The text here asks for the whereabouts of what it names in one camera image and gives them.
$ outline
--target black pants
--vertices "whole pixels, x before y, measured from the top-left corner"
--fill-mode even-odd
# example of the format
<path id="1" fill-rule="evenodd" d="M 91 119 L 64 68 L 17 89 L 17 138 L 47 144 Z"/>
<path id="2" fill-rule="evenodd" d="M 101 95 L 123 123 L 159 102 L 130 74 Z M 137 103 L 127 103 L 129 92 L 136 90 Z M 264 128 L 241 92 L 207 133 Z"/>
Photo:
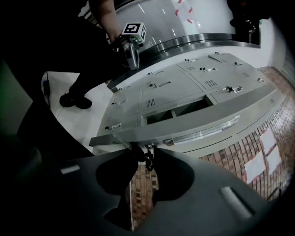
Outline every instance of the black pants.
<path id="1" fill-rule="evenodd" d="M 5 60 L 33 99 L 18 135 L 56 159 L 91 156 L 56 120 L 41 92 L 45 71 L 80 73 L 70 92 L 84 95 L 118 76 L 120 58 L 110 52 L 105 32 L 83 18 L 67 18 L 37 28 L 28 21 L 7 28 Z"/>

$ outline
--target person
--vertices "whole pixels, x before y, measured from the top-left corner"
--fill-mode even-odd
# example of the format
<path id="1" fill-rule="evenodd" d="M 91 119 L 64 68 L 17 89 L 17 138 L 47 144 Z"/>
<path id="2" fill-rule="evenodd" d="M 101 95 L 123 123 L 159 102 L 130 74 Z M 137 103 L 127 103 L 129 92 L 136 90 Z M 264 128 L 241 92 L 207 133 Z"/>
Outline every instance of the person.
<path id="1" fill-rule="evenodd" d="M 91 107 L 92 102 L 84 95 L 126 71 L 124 55 L 112 53 L 106 40 L 106 34 L 111 43 L 121 34 L 114 0 L 89 0 L 90 10 L 100 27 L 78 17 L 86 3 L 87 0 L 20 1 L 17 9 L 12 6 L 15 13 L 10 28 L 7 27 L 7 44 L 21 38 L 10 48 L 8 64 L 17 61 L 18 67 L 24 68 L 31 60 L 33 64 L 26 69 L 33 65 L 35 73 L 36 70 L 39 74 L 45 71 L 80 73 L 69 93 L 61 96 L 63 107 Z M 35 93 L 41 83 L 32 76 L 30 82 L 21 84 Z"/>
<path id="2" fill-rule="evenodd" d="M 62 106 L 89 108 L 84 95 L 122 73 L 122 56 L 112 53 L 111 42 L 121 33 L 113 0 L 89 0 L 100 27 L 78 17 L 86 0 L 3 1 L 2 56 L 33 103 L 18 137 L 58 160 L 93 155 L 57 121 L 45 102 L 41 80 L 46 71 L 80 73 L 61 96 Z"/>

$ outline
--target white paper sign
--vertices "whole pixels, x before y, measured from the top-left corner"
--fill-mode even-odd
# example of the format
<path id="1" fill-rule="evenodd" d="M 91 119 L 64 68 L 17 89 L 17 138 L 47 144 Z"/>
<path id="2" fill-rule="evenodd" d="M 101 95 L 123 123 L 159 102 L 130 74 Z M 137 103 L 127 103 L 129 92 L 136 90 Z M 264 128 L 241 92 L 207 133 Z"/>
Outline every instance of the white paper sign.
<path id="1" fill-rule="evenodd" d="M 267 156 L 267 162 L 268 162 L 268 166 L 269 166 L 269 175 L 271 175 L 278 164 L 280 164 L 282 162 L 282 159 L 280 157 L 280 151 L 278 149 L 278 146 L 276 146 L 272 152 Z"/>
<path id="2" fill-rule="evenodd" d="M 272 133 L 271 128 L 268 128 L 266 130 L 266 132 L 264 132 L 261 136 L 260 136 L 260 140 L 263 144 L 263 151 L 266 154 L 269 153 L 270 149 L 276 144 L 276 139 Z"/>
<path id="3" fill-rule="evenodd" d="M 247 183 L 251 183 L 252 180 L 266 170 L 262 151 L 245 164 L 245 170 L 247 174 Z"/>

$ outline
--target latch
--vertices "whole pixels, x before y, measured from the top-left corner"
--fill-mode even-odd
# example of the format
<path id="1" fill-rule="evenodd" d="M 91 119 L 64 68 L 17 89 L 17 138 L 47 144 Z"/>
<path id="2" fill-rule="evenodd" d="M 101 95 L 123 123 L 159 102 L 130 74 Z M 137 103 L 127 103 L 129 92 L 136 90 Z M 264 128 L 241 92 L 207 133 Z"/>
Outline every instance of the latch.
<path id="1" fill-rule="evenodd" d="M 193 60 L 189 60 L 189 59 L 184 59 L 187 62 L 193 62 L 193 61 L 199 61 L 199 59 L 193 59 Z"/>
<path id="2" fill-rule="evenodd" d="M 131 86 L 129 86 L 129 85 L 127 85 L 127 86 L 125 86 L 124 88 L 119 88 L 119 90 L 125 90 L 125 89 L 128 89 L 128 88 L 130 88 Z"/>
<path id="3" fill-rule="evenodd" d="M 237 62 L 235 62 L 235 65 L 236 66 L 240 66 L 240 65 L 243 65 L 242 63 L 237 63 Z"/>
<path id="4" fill-rule="evenodd" d="M 210 71 L 216 71 L 217 69 L 216 68 L 210 68 L 210 69 L 207 69 L 206 71 L 210 72 Z"/>
<path id="5" fill-rule="evenodd" d="M 257 79 L 257 82 L 258 82 L 258 83 L 264 83 L 265 81 L 264 81 L 263 79 L 261 79 L 261 78 L 258 78 L 258 79 Z"/>
<path id="6" fill-rule="evenodd" d="M 226 86 L 223 90 L 228 90 L 230 93 L 231 92 L 233 92 L 233 93 L 238 93 L 238 92 L 241 92 L 241 91 L 243 91 L 244 89 L 241 87 L 241 86 L 239 86 L 239 87 L 237 87 L 237 88 L 232 88 L 232 87 L 230 87 L 230 86 Z"/>
<path id="7" fill-rule="evenodd" d="M 110 131 L 113 131 L 113 130 L 118 130 L 121 128 L 121 123 L 119 124 L 114 124 L 112 126 L 106 126 L 105 127 L 105 130 L 110 130 Z"/>

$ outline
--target hand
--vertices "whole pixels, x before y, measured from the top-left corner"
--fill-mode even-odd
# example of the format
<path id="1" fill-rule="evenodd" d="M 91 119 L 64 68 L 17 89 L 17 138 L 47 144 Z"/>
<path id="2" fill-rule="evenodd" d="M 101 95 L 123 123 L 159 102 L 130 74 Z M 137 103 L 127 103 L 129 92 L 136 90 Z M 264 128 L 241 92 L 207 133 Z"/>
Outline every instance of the hand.
<path id="1" fill-rule="evenodd" d="M 119 29 L 116 29 L 116 30 L 113 30 L 113 29 L 109 29 L 107 30 L 107 34 L 109 35 L 109 38 L 110 38 L 110 42 L 113 43 L 117 38 L 120 37 L 121 35 L 121 30 Z"/>

